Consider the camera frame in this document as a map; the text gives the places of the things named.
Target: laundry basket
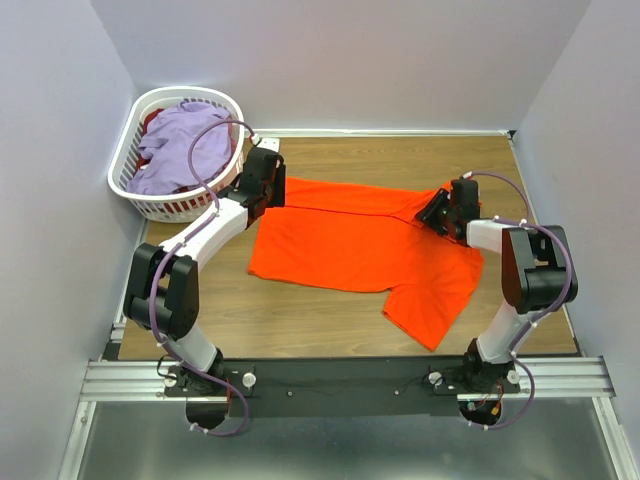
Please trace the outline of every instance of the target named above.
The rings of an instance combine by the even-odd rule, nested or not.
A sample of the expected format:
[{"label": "laundry basket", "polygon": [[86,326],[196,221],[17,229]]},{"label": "laundry basket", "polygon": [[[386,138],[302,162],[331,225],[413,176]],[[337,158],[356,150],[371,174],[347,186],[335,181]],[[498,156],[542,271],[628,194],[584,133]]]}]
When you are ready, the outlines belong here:
[{"label": "laundry basket", "polygon": [[[167,223],[192,222],[208,208],[211,198],[200,187],[185,193],[172,195],[139,195],[126,191],[127,183],[133,178],[138,161],[138,144],[142,138],[143,122],[147,115],[158,108],[168,108],[187,102],[206,102],[216,107],[224,107],[232,118],[243,120],[238,104],[224,93],[200,87],[165,87],[151,90],[133,104],[118,147],[109,167],[109,186],[119,196],[128,199],[138,211],[149,220]],[[236,147],[225,169],[209,182],[214,192],[218,192],[242,171],[244,157],[242,142],[245,128],[233,125],[231,136]]]}]

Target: wooden surface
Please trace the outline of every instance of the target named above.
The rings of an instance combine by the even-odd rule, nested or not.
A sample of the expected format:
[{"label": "wooden surface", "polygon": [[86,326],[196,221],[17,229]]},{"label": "wooden surface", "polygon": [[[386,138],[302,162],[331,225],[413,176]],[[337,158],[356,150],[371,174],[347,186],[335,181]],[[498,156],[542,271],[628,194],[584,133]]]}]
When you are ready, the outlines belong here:
[{"label": "wooden surface", "polygon": [[[469,170],[491,170],[520,182],[504,137],[286,138],[287,175],[380,187],[437,188]],[[522,202],[499,180],[479,177],[483,216],[521,218]],[[184,225],[152,223],[158,244]],[[258,231],[227,243],[200,275],[199,325],[227,358],[420,355],[430,352],[386,320],[388,293],[349,293],[261,280],[246,273]],[[500,261],[483,252],[482,280],[435,354],[461,354],[490,323],[501,301]],[[575,352],[564,313],[543,322],[523,353]],[[127,322],[120,359],[161,355],[150,332]]]}]

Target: purple clothing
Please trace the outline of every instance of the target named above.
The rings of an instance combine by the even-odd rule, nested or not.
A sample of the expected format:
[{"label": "purple clothing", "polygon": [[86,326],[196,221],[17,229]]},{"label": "purple clothing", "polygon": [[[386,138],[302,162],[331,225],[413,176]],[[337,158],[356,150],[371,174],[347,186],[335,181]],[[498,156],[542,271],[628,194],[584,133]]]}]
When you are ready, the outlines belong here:
[{"label": "purple clothing", "polygon": [[[198,182],[187,163],[191,142],[202,130],[229,117],[222,107],[204,102],[181,102],[160,112],[149,122],[138,151],[150,160],[138,170],[127,191],[142,195],[169,195],[182,187],[196,187]],[[200,139],[193,151],[193,166],[207,182],[218,175],[231,158],[229,126],[220,125]]]}]

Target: gray wall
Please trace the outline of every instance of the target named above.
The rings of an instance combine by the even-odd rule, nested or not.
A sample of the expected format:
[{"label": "gray wall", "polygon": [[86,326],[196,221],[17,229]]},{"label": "gray wall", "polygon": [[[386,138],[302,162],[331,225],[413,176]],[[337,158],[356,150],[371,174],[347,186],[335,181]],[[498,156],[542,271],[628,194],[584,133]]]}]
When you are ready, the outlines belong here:
[{"label": "gray wall", "polygon": [[588,0],[92,0],[141,90],[260,128],[516,128]]},{"label": "gray wall", "polygon": [[140,226],[106,182],[136,94],[87,1],[0,25],[0,477],[51,479]]},{"label": "gray wall", "polygon": [[594,0],[515,137],[542,222],[565,226],[580,282],[570,305],[604,355],[640,460],[640,3]]}]

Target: orange shirt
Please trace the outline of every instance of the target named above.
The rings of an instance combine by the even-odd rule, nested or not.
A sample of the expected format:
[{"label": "orange shirt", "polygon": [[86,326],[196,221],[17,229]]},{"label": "orange shirt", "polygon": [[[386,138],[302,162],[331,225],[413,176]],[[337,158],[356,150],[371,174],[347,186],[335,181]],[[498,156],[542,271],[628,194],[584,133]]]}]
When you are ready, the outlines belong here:
[{"label": "orange shirt", "polygon": [[249,273],[350,292],[391,290],[383,314],[434,350],[469,302],[482,256],[414,219],[435,190],[286,180],[261,219]]}]

